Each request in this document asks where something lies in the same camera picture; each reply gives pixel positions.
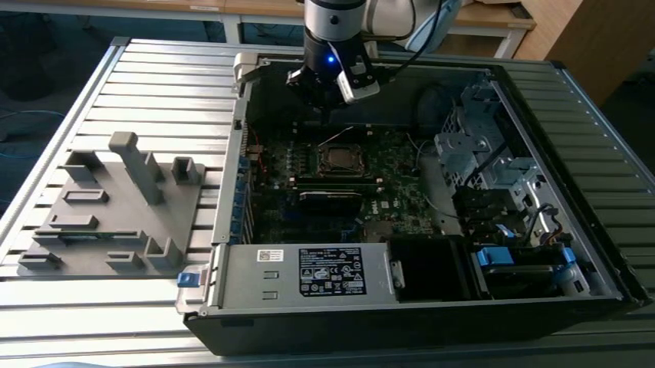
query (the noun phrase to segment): black cable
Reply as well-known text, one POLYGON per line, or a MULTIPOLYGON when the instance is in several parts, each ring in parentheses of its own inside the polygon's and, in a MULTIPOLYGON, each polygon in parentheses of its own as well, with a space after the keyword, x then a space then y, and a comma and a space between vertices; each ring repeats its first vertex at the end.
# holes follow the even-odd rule
POLYGON ((404 69, 406 69, 406 67, 410 65, 410 63, 413 63, 416 61, 418 56, 424 53, 425 49, 428 48, 429 42, 432 41, 433 32, 437 30, 438 16, 441 15, 441 5, 442 5, 442 0, 438 0, 437 10, 436 10, 436 14, 433 17, 433 22, 432 22, 432 27, 429 29, 429 34, 428 34, 428 37, 425 38, 425 42, 422 43, 422 46, 420 46, 420 49, 417 50, 417 52, 414 52, 413 56, 409 57, 409 59, 406 59, 406 61, 402 63, 402 65, 400 65, 393 70, 392 76, 396 76, 397 73, 400 73, 404 69))
POLYGON ((486 166, 494 161, 494 159, 498 158, 500 153, 504 151, 504 149, 508 148, 508 144, 502 142, 500 146, 493 150, 493 152, 489 154, 484 162, 480 164, 478 167, 474 168, 474 170, 470 172, 470 175, 466 176, 466 179, 464 180, 464 184, 461 184, 462 187, 468 185, 468 182, 470 182, 472 178, 481 173, 481 170, 486 168, 486 166))
POLYGON ((536 225, 536 220, 538 218, 538 214, 549 208, 553 208, 552 204, 549 204, 549 203, 542 203, 536 208, 536 212, 532 214, 532 217, 529 218, 528 227, 526 227, 526 231, 525 231, 525 240, 522 241, 522 245, 529 244, 529 238, 532 236, 533 226, 536 225))

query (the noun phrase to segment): wooden desk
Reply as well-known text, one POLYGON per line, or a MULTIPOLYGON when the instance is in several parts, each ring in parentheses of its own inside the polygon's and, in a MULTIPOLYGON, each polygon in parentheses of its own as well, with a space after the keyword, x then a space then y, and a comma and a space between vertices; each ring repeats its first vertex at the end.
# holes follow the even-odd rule
MULTIPOLYGON (((221 21, 226 43, 239 44, 242 23, 302 25, 304 7, 294 0, 0 0, 0 10, 126 18, 221 21)), ((502 41, 496 58, 510 58, 530 19, 518 19, 505 5, 464 6, 448 33, 490 36, 502 41)))
MULTIPOLYGON (((304 7, 296 0, 225 0, 221 21, 225 25, 226 43, 241 42, 242 23, 301 25, 304 7)), ((448 30, 453 35, 500 37, 502 41, 494 52, 496 58, 510 58, 525 32, 533 29, 532 19, 516 18, 505 5, 474 3, 461 8, 454 26, 448 30)))
POLYGON ((218 21, 225 0, 0 0, 0 10, 103 17, 218 21))

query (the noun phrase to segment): floor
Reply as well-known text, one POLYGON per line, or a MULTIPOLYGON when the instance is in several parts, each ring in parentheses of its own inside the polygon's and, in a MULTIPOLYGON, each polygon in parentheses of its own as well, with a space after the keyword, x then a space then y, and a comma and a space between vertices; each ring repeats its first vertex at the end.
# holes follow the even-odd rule
MULTIPOLYGON (((66 113, 107 43, 115 36, 223 41, 222 29, 215 23, 91 17, 90 27, 82 29, 83 20, 71 15, 49 17, 46 28, 55 49, 41 56, 41 64, 54 82, 54 92, 38 100, 21 103, 7 99, 0 91, 0 116, 3 110, 53 110, 66 113)), ((247 43, 300 46, 301 28, 286 25, 246 25, 243 39, 247 43)), ((606 117, 650 169, 655 169, 655 152, 650 150, 652 134, 648 134, 648 129, 652 129, 650 124, 655 121, 653 98, 653 78, 641 77, 634 82, 622 84, 602 106, 606 117)), ((1 214, 58 126, 59 118, 51 115, 19 114, 0 121, 0 140, 6 134, 0 141, 0 170, 5 178, 0 180, 1 214)))

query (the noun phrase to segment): barcode sticker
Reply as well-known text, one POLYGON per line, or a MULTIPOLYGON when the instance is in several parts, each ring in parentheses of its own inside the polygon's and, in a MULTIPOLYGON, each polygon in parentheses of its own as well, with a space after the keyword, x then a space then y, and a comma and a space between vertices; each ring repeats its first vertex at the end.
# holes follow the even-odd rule
POLYGON ((284 261, 284 250, 260 249, 257 250, 257 262, 281 262, 284 261))
POLYGON ((214 6, 189 6, 190 10, 203 10, 206 12, 217 12, 217 7, 214 6))
POLYGON ((525 28, 525 29, 530 29, 532 28, 532 25, 522 25, 521 23, 509 23, 508 24, 508 27, 509 28, 525 28))

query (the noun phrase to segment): robotic arm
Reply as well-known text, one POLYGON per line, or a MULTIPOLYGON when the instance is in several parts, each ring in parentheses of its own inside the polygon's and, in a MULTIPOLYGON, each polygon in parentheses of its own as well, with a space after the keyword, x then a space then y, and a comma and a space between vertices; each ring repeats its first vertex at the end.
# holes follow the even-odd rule
MULTIPOLYGON (((366 13, 369 20, 374 14, 381 14, 380 18, 388 18, 389 24, 401 23, 389 17, 401 3, 397 0, 369 1, 366 6, 366 0, 304 0, 304 64, 297 71, 289 73, 286 85, 305 104, 326 113, 377 94, 380 85, 393 79, 394 74, 420 56, 424 49, 441 43, 461 5, 461 0, 401 0, 401 3, 410 4, 412 12, 425 10, 425 5, 433 5, 432 9, 436 8, 436 11, 432 14, 424 11, 428 13, 424 17, 416 13, 408 15, 408 18, 413 18, 413 23, 417 18, 424 21, 418 27, 416 24, 410 25, 416 31, 406 46, 416 45, 417 42, 421 46, 406 63, 392 70, 372 66, 364 48, 361 28, 366 13)), ((378 20, 377 24, 384 24, 384 20, 378 20)))
POLYGON ((286 85, 318 109, 380 92, 361 37, 365 9, 366 0, 305 0, 305 59, 286 85))

